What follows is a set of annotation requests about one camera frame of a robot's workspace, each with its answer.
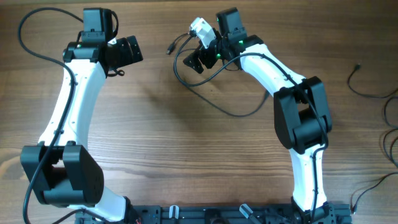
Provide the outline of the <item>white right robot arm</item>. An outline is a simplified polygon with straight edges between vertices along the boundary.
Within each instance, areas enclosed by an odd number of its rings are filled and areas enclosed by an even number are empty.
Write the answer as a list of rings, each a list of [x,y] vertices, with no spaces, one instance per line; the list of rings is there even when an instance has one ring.
[[[224,60],[265,88],[274,101],[275,133],[289,150],[292,161],[294,212],[302,223],[325,218],[322,157],[332,122],[322,81],[295,73],[272,55],[262,39],[248,35],[235,7],[217,13],[216,20],[218,29],[202,17],[190,24],[189,38],[198,38],[199,46],[184,59],[184,64],[202,73],[204,68]]]

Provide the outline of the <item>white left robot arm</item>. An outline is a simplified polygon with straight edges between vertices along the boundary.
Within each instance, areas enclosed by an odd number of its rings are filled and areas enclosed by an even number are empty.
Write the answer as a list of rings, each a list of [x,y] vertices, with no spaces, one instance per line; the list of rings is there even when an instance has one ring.
[[[24,146],[21,165],[29,180],[26,197],[42,205],[69,208],[78,222],[141,223],[131,201],[108,189],[104,174],[88,152],[88,132],[95,103],[109,77],[140,62],[134,36],[118,38],[116,13],[86,8],[83,30],[70,42],[58,64],[64,71],[52,117],[34,146]]]

